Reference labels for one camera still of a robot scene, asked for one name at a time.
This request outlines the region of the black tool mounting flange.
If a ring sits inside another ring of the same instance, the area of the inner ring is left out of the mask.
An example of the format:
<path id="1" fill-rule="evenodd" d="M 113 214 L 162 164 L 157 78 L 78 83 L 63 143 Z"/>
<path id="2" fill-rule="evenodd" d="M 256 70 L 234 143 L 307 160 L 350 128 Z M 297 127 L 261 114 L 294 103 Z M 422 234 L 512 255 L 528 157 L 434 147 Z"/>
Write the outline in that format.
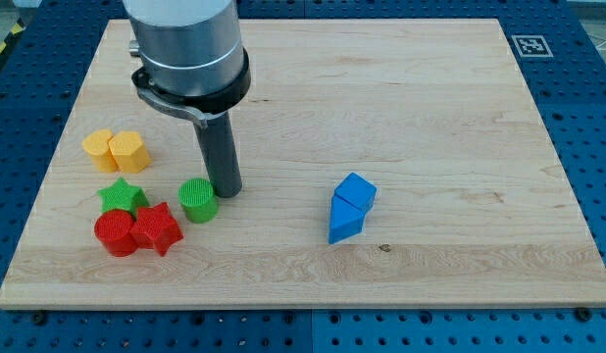
<path id="1" fill-rule="evenodd" d="M 251 84 L 250 59 L 245 48 L 243 65 L 237 77 L 226 87 L 214 93 L 200 96 L 181 96 L 172 94 L 157 86 L 142 67 L 131 75 L 137 96 L 151 108 L 165 115 L 192 122 L 200 128 L 206 128 L 230 108 L 237 105 L 249 91 Z"/>

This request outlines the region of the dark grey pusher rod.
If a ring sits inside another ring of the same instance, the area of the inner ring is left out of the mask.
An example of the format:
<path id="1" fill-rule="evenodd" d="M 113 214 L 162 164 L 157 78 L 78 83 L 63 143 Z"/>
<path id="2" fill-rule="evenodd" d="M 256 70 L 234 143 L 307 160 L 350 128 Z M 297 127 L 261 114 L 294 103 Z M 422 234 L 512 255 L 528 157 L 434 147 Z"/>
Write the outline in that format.
<path id="1" fill-rule="evenodd" d="M 228 112 L 194 126 L 209 181 L 218 197 L 231 198 L 242 189 Z"/>

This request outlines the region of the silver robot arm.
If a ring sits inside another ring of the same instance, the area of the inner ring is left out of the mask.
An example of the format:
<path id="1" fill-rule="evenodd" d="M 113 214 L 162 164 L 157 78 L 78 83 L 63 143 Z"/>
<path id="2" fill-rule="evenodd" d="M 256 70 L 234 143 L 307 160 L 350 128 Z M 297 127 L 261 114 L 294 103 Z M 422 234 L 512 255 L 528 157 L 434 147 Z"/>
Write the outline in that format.
<path id="1" fill-rule="evenodd" d="M 142 66 L 131 76 L 153 109 L 193 124 L 215 193 L 242 180 L 228 111 L 250 88 L 250 60 L 233 0 L 123 0 Z"/>

